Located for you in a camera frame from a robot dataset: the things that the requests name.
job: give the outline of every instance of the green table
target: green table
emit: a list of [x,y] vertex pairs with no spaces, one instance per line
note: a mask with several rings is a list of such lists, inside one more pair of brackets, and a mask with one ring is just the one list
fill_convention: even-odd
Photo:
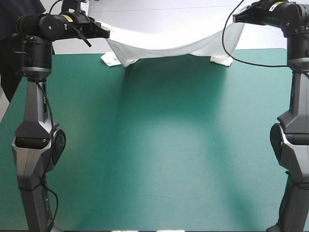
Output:
[[[237,51],[284,64],[283,49]],[[109,68],[57,55],[48,78],[67,147],[47,175],[64,230],[264,231],[287,176],[269,131],[289,106],[292,72],[191,55]],[[27,229],[10,144],[24,79],[0,125],[0,229]]]

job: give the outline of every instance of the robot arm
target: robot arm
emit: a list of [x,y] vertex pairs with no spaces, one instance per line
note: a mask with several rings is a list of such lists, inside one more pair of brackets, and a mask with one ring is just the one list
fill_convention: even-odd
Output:
[[309,5],[288,0],[261,0],[240,14],[233,15],[233,21],[281,28],[285,38],[288,38],[305,31],[303,26],[309,22]]
[[78,38],[90,46],[87,39],[110,35],[81,11],[81,2],[63,0],[60,14],[26,15],[16,26],[23,38],[21,71],[28,77],[28,90],[24,120],[15,131],[12,151],[29,232],[61,232],[54,225],[48,194],[52,191],[45,176],[54,169],[66,144],[46,93],[47,77],[52,72],[52,42]]
[[287,64],[293,69],[290,109],[278,117],[270,140],[289,176],[278,223],[267,232],[302,232],[309,211],[309,5],[260,0],[233,15],[233,21],[274,26],[287,38]]
[[78,38],[83,39],[88,46],[91,45],[87,39],[109,38],[109,31],[102,29],[99,22],[81,11],[82,1],[63,0],[61,13],[57,15],[23,16],[17,23],[18,33],[23,36],[38,36],[50,41]]

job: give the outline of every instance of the circular joint cap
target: circular joint cap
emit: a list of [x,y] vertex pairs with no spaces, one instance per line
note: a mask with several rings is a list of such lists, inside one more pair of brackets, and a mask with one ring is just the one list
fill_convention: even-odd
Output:
[[270,142],[278,161],[281,159],[283,139],[280,124],[276,123],[270,130]]
[[66,146],[66,135],[63,130],[57,130],[52,144],[53,164],[56,165]]

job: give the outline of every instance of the white wall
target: white wall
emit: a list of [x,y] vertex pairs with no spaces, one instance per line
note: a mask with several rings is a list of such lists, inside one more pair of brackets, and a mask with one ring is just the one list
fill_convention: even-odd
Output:
[[[53,1],[41,0],[46,9]],[[240,0],[90,0],[89,16],[112,26],[148,33],[164,33],[183,29],[188,36],[190,30],[205,27],[204,15],[229,12]],[[245,0],[243,5],[253,0]],[[309,4],[309,0],[298,3]],[[60,12],[59,3],[53,13]],[[54,43],[57,54],[105,53],[110,51],[104,39],[93,39],[89,48],[84,42],[74,39]],[[280,29],[269,26],[246,25],[237,49],[285,48],[286,40]]]

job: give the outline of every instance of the white cloth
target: white cloth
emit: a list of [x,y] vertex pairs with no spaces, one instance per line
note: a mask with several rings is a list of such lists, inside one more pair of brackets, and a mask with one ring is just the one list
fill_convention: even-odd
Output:
[[[168,34],[141,33],[100,22],[104,29],[111,31],[107,42],[112,49],[112,52],[104,54],[101,58],[108,66],[122,64],[126,67],[141,58],[191,54],[211,56],[212,62],[230,66],[233,60],[226,55],[221,42],[227,15],[228,12],[224,12],[212,18],[209,25],[204,25],[198,30],[174,31]],[[234,52],[243,27],[243,23],[228,24],[225,31],[225,46],[228,52]]]

